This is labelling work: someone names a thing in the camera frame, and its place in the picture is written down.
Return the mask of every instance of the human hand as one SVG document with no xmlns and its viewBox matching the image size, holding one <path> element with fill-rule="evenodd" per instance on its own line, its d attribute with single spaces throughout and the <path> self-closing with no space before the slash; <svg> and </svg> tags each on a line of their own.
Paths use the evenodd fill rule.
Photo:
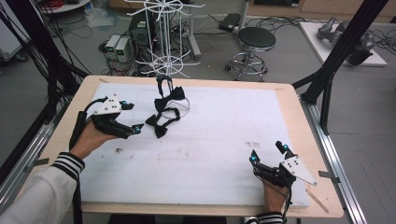
<svg viewBox="0 0 396 224">
<path fill-rule="evenodd" d="M 89 156 L 91 152 L 99 148 L 105 141 L 116 138 L 118 137 L 101 133 L 95 128 L 93 122 L 90 121 L 85 126 L 84 131 L 82 131 L 74 147 L 70 150 L 70 153 L 83 160 Z"/>
<path fill-rule="evenodd" d="M 263 180 L 264 184 L 264 202 L 265 212 L 281 212 L 283 204 L 286 201 L 288 190 L 286 187 L 280 187 L 269 181 Z"/>
</svg>

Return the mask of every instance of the metal stool base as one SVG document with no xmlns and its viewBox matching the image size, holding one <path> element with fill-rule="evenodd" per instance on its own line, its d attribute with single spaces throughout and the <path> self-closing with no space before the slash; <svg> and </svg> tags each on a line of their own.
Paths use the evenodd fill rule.
<svg viewBox="0 0 396 224">
<path fill-rule="evenodd" d="M 238 77 L 234 79 L 235 81 L 239 81 L 239 78 L 242 75 L 259 75 L 259 82 L 264 82 L 262 76 L 268 72 L 268 68 L 265 67 L 264 60 L 261 57 L 257 56 L 255 54 L 255 51 L 253 50 L 238 53 L 233 56 L 233 59 L 225 66 L 225 70 L 230 71 L 232 67 L 239 72 Z"/>
</svg>

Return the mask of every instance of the shelf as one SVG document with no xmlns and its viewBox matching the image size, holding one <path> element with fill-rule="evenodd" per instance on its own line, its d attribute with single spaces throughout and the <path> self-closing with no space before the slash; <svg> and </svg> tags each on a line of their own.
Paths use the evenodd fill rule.
<svg viewBox="0 0 396 224">
<path fill-rule="evenodd" d="M 87 5 L 87 4 L 90 3 L 90 2 L 91 2 L 91 0 L 80 0 L 78 4 L 69 4 L 69 5 L 64 4 L 63 6 L 61 6 L 61 7 L 59 7 L 59 8 L 56 8 L 56 9 L 53 9 L 53 10 L 50 10 L 50 9 L 46 10 L 46 9 L 43 9 L 43 12 L 44 12 L 45 14 L 53 14 L 53 13 L 59 13 L 59 12 L 70 11 L 70 10 L 76 9 L 76 8 L 78 8 L 78 7 L 83 7 L 83 6 Z"/>
</svg>

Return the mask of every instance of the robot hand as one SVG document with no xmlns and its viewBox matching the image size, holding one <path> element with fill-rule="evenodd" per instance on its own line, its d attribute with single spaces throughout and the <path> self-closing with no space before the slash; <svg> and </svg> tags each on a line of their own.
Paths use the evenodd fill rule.
<svg viewBox="0 0 396 224">
<path fill-rule="evenodd" d="M 133 134 L 139 134 L 141 132 L 144 124 L 137 124 L 133 125 L 132 127 L 128 127 L 116 121 L 116 117 L 119 116 L 122 110 L 131 110 L 134 108 L 134 105 L 127 104 L 125 101 L 120 102 L 117 99 L 117 96 L 113 95 L 110 98 L 105 97 L 92 101 L 89 105 L 87 105 L 84 111 L 78 112 L 78 119 L 69 142 L 69 148 L 72 148 L 76 144 L 79 136 L 84 130 L 85 124 L 87 122 L 88 109 L 91 107 L 91 105 L 98 102 L 103 104 L 89 117 L 97 130 L 102 133 L 111 134 L 124 139 Z"/>
</svg>

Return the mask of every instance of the stool seat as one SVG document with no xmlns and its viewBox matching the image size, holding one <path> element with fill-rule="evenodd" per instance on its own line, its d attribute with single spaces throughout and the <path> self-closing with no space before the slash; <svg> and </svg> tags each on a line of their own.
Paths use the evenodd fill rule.
<svg viewBox="0 0 396 224">
<path fill-rule="evenodd" d="M 271 32 L 259 27 L 246 27 L 238 32 L 238 40 L 242 45 L 267 49 L 272 48 L 276 42 L 275 36 Z"/>
</svg>

